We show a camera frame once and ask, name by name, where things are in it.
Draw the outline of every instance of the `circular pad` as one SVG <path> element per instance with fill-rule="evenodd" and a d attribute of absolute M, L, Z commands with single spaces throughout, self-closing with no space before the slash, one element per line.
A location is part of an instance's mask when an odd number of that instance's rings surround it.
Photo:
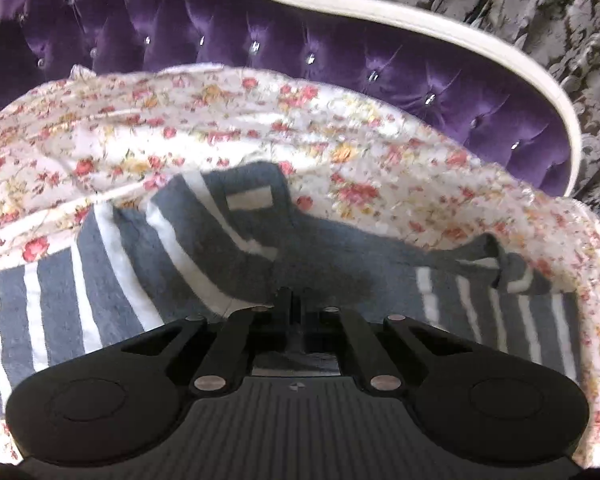
<path fill-rule="evenodd" d="M 101 352 L 43 370 L 14 389 L 6 418 L 24 455 L 61 465 L 116 462 L 173 427 L 180 396 L 155 359 Z"/>
<path fill-rule="evenodd" d="M 567 377 L 496 353 L 436 360 L 414 393 L 422 429 L 471 460 L 520 465 L 562 456 L 579 439 L 589 407 Z"/>

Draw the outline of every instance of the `velvet cushion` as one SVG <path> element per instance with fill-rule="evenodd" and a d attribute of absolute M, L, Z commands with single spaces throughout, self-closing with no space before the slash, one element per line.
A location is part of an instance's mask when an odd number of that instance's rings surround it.
<path fill-rule="evenodd" d="M 416 32 L 270 0 L 0 0 L 0 21 L 0 107 L 76 63 L 267 68 L 389 102 L 549 194 L 567 186 L 552 104 L 497 63 Z"/>

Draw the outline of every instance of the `black plastic mount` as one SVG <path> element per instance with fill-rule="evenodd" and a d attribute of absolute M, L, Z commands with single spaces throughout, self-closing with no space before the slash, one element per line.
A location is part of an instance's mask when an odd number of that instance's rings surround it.
<path fill-rule="evenodd" d="M 556 460 L 588 420 L 584 394 L 557 372 L 404 316 L 369 324 L 312 305 L 310 291 L 281 289 L 272 308 L 216 324 L 179 320 L 41 371 L 14 390 L 7 424 L 23 455 L 41 462 L 127 460 L 164 441 L 197 402 L 231 396 L 257 354 L 284 352 L 298 332 L 307 354 L 335 354 L 366 396 L 398 399 L 428 438 L 472 462 Z"/>

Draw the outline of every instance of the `striped towel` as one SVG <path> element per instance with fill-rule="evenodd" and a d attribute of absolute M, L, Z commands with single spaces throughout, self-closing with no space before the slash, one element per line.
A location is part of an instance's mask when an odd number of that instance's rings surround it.
<path fill-rule="evenodd" d="M 314 218 L 258 162 L 175 177 L 145 211 L 94 206 L 72 247 L 0 272 L 0 416 L 52 366 L 190 314 L 271 304 L 281 286 L 320 304 L 435 325 L 578 379 L 574 294 L 490 235 L 452 251 Z"/>

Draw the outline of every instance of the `metal rivet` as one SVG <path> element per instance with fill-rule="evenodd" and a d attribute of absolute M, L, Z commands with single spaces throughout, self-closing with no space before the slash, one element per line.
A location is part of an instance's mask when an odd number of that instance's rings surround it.
<path fill-rule="evenodd" d="M 193 385 L 201 392 L 214 392 L 224 388 L 226 381 L 218 375 L 203 375 L 193 381 Z"/>
<path fill-rule="evenodd" d="M 402 381 L 392 375 L 376 375 L 371 379 L 371 386 L 380 392 L 392 392 L 400 388 Z"/>

